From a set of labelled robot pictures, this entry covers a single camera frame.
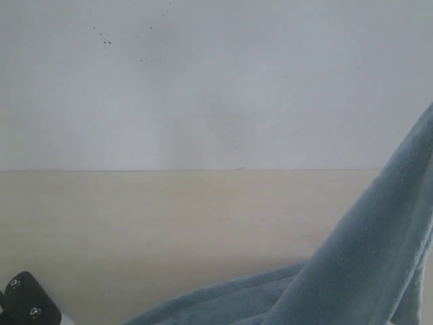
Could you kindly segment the light blue fleece towel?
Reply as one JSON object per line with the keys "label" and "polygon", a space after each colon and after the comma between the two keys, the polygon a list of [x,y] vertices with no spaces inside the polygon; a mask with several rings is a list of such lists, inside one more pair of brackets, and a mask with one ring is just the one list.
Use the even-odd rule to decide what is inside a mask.
{"label": "light blue fleece towel", "polygon": [[432,109],[315,254],[169,299],[134,324],[419,324],[432,245]]}

